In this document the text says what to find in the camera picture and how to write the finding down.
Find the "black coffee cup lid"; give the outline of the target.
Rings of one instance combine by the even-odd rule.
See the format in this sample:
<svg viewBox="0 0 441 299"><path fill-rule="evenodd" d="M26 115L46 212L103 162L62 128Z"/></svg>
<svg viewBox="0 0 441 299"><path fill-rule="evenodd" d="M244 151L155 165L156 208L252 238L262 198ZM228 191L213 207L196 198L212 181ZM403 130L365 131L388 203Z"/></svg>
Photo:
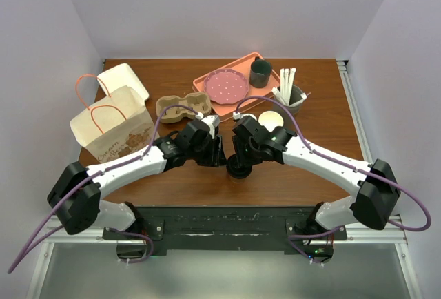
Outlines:
<svg viewBox="0 0 441 299"><path fill-rule="evenodd" d="M229 176L237 180L243 180L244 178L247 178L252 172L252 166L245 167L239 165L238 157L236 154L231 155L227 159L226 169Z"/></svg>

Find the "single brown paper cup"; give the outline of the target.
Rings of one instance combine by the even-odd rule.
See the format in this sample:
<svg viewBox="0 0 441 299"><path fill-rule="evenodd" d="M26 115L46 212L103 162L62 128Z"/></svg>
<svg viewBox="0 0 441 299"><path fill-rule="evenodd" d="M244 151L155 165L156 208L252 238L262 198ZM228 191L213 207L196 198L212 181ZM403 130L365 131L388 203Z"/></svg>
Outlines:
<svg viewBox="0 0 441 299"><path fill-rule="evenodd" d="M241 184L241 183L244 183L244 182L245 182L245 179L246 179L246 178L234 178L234 177L230 177L230 179L231 179L231 181L232 181L233 183Z"/></svg>

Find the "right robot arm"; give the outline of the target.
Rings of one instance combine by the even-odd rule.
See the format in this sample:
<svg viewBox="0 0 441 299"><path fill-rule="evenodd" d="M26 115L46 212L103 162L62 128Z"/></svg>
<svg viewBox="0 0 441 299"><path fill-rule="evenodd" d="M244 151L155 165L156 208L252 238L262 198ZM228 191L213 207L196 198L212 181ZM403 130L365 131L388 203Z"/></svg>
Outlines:
<svg viewBox="0 0 441 299"><path fill-rule="evenodd" d="M352 223L383 230L400 196L388 163L378 159L348 158L302 141L285 127L267 130L252 116L242 116L232 129L235 153L228 172L235 178L249 176L254 165L264 161L301 168L344 189L348 196L331 203L318 203L308 218L295 226L298 234L324 238L332 229Z"/></svg>

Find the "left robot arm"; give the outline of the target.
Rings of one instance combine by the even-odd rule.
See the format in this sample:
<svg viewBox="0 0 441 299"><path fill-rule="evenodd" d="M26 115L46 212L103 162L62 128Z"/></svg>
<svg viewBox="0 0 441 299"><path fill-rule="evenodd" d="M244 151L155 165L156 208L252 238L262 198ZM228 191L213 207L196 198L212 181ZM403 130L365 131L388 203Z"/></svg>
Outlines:
<svg viewBox="0 0 441 299"><path fill-rule="evenodd" d="M203 167L226 164L217 116L190 121L175 137L156 139L138 152L114 161L84 167L69 164L47 200L69 235L91 226L115 228L126 238L136 238L143 222L127 203L114 204L105 197L119 188L147 176L162 174L195 161Z"/></svg>

